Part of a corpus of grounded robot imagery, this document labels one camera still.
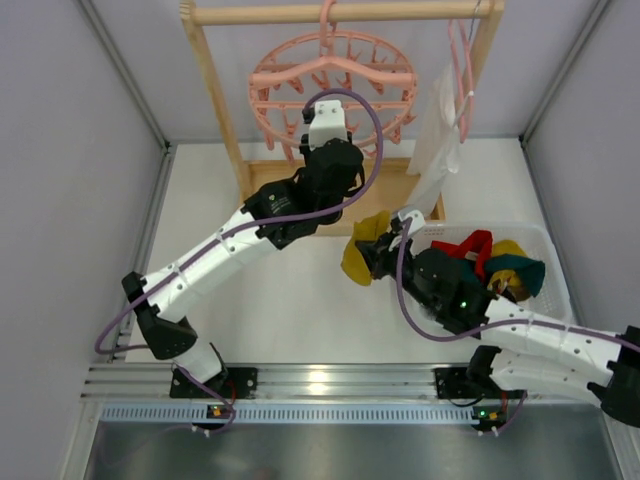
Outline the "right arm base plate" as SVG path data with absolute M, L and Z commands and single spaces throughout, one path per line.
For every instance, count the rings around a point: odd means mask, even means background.
M 469 374 L 466 367 L 443 367 L 434 370 L 439 399 L 500 399 L 502 390 L 490 379 Z

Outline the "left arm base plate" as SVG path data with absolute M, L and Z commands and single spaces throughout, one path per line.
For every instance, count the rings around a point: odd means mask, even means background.
M 248 399 L 254 396 L 258 386 L 258 369 L 253 367 L 228 367 L 227 375 L 216 377 L 205 386 L 227 400 Z M 211 395 L 196 386 L 177 368 L 172 371 L 169 397 L 174 399 L 204 399 Z

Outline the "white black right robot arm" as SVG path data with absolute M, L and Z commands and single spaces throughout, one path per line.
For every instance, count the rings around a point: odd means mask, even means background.
M 639 329 L 622 333 L 572 325 L 528 310 L 464 278 L 443 251 L 419 254 L 397 232 L 358 240 L 374 279 L 391 277 L 400 309 L 425 339 L 475 339 L 466 369 L 478 390 L 533 392 L 592 404 L 631 427 L 639 424 Z

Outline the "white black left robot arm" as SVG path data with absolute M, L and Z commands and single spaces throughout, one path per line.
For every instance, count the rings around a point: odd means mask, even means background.
M 211 390 L 222 386 L 228 370 L 216 348 L 189 324 L 188 311 L 249 263 L 337 222 L 340 204 L 364 186 L 364 155 L 350 141 L 331 139 L 303 152 L 305 164 L 293 176 L 262 185 L 214 235 L 174 264 L 122 280 L 153 356 L 173 361 Z

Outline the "red green christmas sock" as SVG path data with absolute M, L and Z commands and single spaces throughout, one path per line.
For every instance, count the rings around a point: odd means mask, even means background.
M 462 279 L 465 281 L 469 281 L 472 284 L 477 284 L 485 289 L 487 288 L 489 275 L 486 273 L 486 279 L 484 282 L 481 282 L 475 278 L 475 276 L 471 273 L 471 268 L 469 265 L 462 260 L 457 260 L 456 263 L 460 267 Z M 521 279 L 524 281 L 525 285 L 528 287 L 531 297 L 537 297 L 544 285 L 544 280 L 546 276 L 546 265 L 543 261 L 531 259 L 527 261 L 522 269 L 518 269 Z

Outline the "pink round clip hanger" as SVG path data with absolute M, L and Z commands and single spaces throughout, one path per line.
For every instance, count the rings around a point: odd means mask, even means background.
M 316 33 L 294 37 L 279 45 L 263 57 L 249 76 L 249 104 L 266 147 L 272 150 L 279 143 L 289 162 L 293 160 L 294 136 L 299 123 L 291 123 L 287 112 L 296 109 L 297 103 L 284 97 L 271 97 L 284 85 L 300 95 L 311 84 L 321 92 L 331 88 L 351 91 L 364 84 L 380 96 L 398 90 L 399 99 L 371 104 L 377 112 L 390 112 L 381 129 L 394 144 L 401 140 L 401 129 L 415 119 L 411 108 L 417 94 L 418 76 L 408 57 L 378 36 L 339 30 L 337 24 L 329 20 L 333 5 L 332 1 L 323 3 Z

